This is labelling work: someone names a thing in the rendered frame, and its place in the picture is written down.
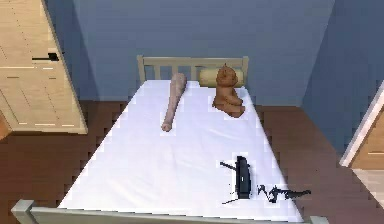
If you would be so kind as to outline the pale wooden baseball bat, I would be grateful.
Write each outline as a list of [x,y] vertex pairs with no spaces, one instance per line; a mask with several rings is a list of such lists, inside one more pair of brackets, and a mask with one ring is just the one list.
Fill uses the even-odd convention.
[[182,73],[175,73],[172,75],[170,82],[170,96],[168,101],[168,107],[166,115],[161,126],[161,129],[165,132],[169,132],[172,129],[175,113],[180,102],[181,96],[184,94],[187,84],[187,78]]

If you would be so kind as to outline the beige pillow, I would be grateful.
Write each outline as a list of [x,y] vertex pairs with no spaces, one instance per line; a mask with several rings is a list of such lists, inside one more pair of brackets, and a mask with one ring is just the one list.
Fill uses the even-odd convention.
[[[218,68],[204,68],[199,72],[199,85],[201,87],[215,88],[217,86],[216,78],[218,74]],[[235,69],[238,82],[235,87],[240,88],[245,85],[246,75],[241,69]]]

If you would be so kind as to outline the brown teddy bear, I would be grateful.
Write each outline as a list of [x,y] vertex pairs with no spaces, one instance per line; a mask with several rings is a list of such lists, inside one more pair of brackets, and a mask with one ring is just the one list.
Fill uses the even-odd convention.
[[213,107],[233,118],[240,118],[245,112],[243,100],[235,91],[237,82],[235,70],[224,64],[217,73],[216,94],[212,103]]

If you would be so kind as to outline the pale wooden room door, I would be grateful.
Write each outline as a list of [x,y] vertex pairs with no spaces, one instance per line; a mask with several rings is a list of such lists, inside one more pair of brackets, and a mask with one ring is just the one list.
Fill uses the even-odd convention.
[[363,170],[384,170],[384,108],[372,124],[350,167]]
[[44,0],[0,0],[0,113],[12,132],[88,132]]

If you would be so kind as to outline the white bed with pale frame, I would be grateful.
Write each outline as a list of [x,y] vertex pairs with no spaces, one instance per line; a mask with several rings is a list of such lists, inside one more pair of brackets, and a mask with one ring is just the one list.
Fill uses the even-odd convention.
[[[245,112],[233,118],[212,106],[215,88],[199,85],[204,68],[224,64],[247,77],[247,57],[138,56],[141,86],[56,208],[19,200],[20,224],[329,224],[303,218],[244,86]],[[172,75],[187,78],[172,129],[161,129]],[[250,165],[252,191],[237,200],[237,156]]]

